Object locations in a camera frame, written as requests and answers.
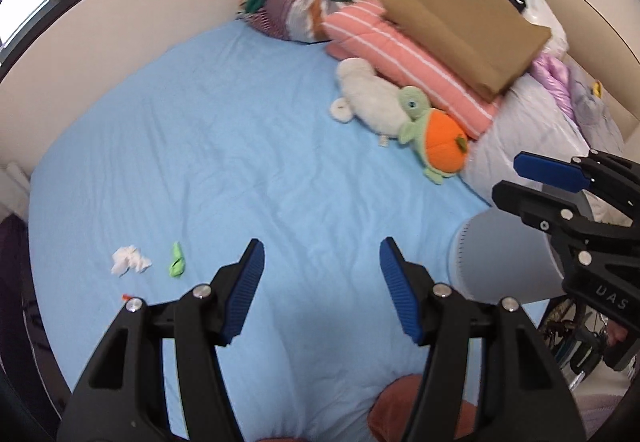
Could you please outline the grey round trash bin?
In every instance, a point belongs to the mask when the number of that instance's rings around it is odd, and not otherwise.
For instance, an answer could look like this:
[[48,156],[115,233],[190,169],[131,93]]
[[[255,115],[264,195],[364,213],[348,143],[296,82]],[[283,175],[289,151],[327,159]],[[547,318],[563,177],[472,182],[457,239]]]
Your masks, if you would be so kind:
[[461,226],[451,242],[449,280],[464,297],[536,303],[563,294],[563,273],[550,236],[497,208]]

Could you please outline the grey puffer jacket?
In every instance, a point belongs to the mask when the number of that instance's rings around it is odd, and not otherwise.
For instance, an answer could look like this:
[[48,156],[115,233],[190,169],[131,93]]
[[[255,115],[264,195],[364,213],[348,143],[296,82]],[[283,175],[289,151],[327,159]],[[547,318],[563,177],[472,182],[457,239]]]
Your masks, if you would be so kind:
[[576,124],[591,149],[621,155],[623,136],[608,105],[593,91],[594,80],[572,58],[566,60],[568,92]]

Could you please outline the large white plastic bag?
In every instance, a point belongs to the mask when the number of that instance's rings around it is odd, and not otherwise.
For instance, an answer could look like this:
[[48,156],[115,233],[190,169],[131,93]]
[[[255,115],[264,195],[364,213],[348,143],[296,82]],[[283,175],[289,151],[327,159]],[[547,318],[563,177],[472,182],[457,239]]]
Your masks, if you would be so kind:
[[461,179],[488,203],[492,202],[492,188],[503,180],[539,189],[539,182],[518,176],[513,168],[514,157],[521,152],[564,162],[588,153],[588,144],[577,126],[529,74],[518,78],[506,91],[490,127],[471,144]]

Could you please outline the green crumpled wrapper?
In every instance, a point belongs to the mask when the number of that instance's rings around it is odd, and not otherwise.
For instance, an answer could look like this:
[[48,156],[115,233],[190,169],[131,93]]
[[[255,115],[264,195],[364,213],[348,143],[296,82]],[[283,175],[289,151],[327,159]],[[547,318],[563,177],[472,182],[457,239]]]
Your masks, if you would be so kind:
[[179,242],[172,244],[171,254],[172,258],[168,273],[171,277],[181,277],[186,269],[186,259],[184,259],[182,247]]

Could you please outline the pink puffer jacket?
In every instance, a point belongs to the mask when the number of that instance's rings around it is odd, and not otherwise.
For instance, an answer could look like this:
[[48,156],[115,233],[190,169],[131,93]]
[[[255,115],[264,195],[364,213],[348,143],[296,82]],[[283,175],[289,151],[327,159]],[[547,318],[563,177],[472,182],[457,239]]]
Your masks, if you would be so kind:
[[564,116],[575,123],[575,113],[570,98],[570,71],[567,65],[551,54],[539,54],[532,62],[529,73],[552,95]]

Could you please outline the white crumpled tissue far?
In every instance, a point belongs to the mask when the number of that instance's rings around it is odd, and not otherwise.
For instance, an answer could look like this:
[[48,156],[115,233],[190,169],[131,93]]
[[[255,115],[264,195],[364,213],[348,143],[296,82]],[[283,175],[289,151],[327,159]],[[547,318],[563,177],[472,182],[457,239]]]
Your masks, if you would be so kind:
[[119,247],[112,254],[113,266],[111,273],[121,277],[128,271],[142,273],[152,266],[152,260],[141,254],[138,247],[134,245]]

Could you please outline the green orange plush toy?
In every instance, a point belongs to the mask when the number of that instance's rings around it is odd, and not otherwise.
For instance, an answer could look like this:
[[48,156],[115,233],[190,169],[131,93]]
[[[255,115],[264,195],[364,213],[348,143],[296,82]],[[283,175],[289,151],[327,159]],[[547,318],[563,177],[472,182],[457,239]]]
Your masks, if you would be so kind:
[[401,109],[409,121],[400,127],[397,140],[412,147],[423,165],[423,175],[434,184],[460,173],[469,154],[469,138],[446,112],[431,105],[418,87],[401,88]]

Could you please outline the light blue bed sheet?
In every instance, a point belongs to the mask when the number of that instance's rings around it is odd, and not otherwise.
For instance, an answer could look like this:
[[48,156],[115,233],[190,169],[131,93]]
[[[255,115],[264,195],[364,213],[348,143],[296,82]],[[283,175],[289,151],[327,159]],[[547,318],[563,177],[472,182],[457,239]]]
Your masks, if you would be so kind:
[[[367,416],[427,352],[402,331],[378,264],[387,236],[436,280],[459,228],[486,209],[459,178],[431,183],[405,147],[333,121],[336,63],[320,45],[231,22],[107,92],[32,173],[38,306],[76,384],[125,296],[181,297],[238,260],[265,271],[219,361],[246,440],[367,441]],[[186,259],[171,277],[171,247]],[[111,273],[134,245],[142,273]]]

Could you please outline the red brown blanket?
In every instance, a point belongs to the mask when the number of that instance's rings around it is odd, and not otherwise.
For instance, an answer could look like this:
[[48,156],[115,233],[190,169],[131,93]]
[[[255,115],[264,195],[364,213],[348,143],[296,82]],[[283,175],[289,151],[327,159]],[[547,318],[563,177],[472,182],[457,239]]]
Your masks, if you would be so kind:
[[368,427],[377,441],[398,442],[405,432],[409,417],[420,390],[419,374],[400,377],[389,384],[375,400],[369,415]]

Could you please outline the white plush toy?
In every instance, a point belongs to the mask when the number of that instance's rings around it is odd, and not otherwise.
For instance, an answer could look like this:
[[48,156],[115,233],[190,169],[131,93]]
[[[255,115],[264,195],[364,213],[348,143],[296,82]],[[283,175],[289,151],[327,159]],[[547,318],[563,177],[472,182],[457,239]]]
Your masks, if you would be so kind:
[[378,77],[373,66],[361,58],[338,63],[336,78],[341,95],[330,105],[335,121],[349,123],[358,118],[381,142],[398,137],[409,117],[401,109],[397,86]]

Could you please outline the brown paper bag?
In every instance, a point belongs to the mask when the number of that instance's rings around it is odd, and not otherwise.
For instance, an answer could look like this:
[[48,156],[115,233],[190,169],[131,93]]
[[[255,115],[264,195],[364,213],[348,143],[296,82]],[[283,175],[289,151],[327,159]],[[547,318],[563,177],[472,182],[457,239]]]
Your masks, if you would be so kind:
[[508,0],[383,0],[385,17],[444,63],[483,100],[494,101],[551,38]]

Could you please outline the pink striped pillow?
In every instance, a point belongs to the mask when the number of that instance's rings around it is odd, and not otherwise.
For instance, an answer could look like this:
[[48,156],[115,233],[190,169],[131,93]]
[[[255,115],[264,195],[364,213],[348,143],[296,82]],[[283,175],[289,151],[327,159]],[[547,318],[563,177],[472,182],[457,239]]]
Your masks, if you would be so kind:
[[387,20],[382,0],[348,5],[327,16],[322,28],[329,37],[330,56],[367,60],[391,83],[422,89],[435,108],[445,111],[474,140],[498,114],[498,102],[484,101],[448,66]]

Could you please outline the purple velvet covered bench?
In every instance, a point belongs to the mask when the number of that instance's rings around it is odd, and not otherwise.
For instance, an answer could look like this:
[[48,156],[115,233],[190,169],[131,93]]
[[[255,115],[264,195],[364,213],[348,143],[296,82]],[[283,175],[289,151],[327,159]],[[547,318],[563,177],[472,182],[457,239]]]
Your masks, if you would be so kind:
[[53,441],[70,399],[37,303],[26,223],[1,221],[1,439]]

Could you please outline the striped folded quilt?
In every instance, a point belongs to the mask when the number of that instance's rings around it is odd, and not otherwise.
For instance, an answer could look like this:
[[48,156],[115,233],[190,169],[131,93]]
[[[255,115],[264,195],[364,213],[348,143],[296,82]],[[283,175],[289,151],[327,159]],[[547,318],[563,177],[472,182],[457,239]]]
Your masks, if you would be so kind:
[[238,18],[255,31],[272,38],[299,43],[321,43],[328,40],[322,23],[330,14],[364,0],[266,0],[256,12],[245,10],[241,0]]

